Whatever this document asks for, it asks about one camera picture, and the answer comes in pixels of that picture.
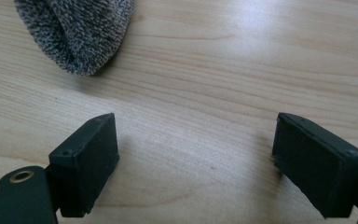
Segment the fabric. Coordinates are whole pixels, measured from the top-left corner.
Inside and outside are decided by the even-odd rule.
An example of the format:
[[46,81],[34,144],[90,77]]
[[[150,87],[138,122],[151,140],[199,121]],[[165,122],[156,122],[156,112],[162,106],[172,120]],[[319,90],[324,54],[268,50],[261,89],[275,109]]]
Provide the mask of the fabric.
[[133,0],[15,0],[45,54],[72,74],[89,76],[117,51]]

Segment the wood grain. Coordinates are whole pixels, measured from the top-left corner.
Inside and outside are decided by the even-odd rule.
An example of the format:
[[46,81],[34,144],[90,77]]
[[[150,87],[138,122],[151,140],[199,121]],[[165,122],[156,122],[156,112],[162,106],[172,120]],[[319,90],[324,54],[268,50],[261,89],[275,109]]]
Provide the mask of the wood grain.
[[0,177],[116,114],[117,169],[90,215],[60,223],[356,223],[278,175],[280,111],[358,146],[358,1],[135,1],[117,56],[75,77],[0,0]]

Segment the wooden surface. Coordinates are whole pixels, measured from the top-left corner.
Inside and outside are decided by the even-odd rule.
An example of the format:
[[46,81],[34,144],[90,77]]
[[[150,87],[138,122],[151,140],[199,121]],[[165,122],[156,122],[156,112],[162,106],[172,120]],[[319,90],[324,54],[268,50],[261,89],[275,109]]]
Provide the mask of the wooden surface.
[[278,112],[358,147],[358,1],[136,1],[96,77],[47,58],[0,0],[0,177],[114,112],[121,160],[92,213],[61,223],[327,219],[270,158]]

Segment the wooden table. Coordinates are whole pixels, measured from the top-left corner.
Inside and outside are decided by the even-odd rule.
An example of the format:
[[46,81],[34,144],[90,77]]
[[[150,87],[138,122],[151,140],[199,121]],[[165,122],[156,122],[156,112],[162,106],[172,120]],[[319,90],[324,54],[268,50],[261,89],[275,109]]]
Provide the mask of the wooden table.
[[358,1],[136,1],[100,75],[47,58],[0,0],[0,177],[114,112],[121,160],[90,215],[60,223],[324,220],[270,157],[278,112],[358,147]]

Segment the black bracket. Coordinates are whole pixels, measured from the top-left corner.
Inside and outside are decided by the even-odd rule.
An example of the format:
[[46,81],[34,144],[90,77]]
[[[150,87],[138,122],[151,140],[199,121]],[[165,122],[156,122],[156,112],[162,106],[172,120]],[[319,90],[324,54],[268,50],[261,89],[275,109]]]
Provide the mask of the black bracket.
[[358,207],[358,148],[316,123],[280,113],[275,165],[324,217],[349,217]]
[[0,224],[58,223],[83,217],[99,197],[119,156],[114,114],[90,119],[49,155],[43,169],[28,166],[0,179]]

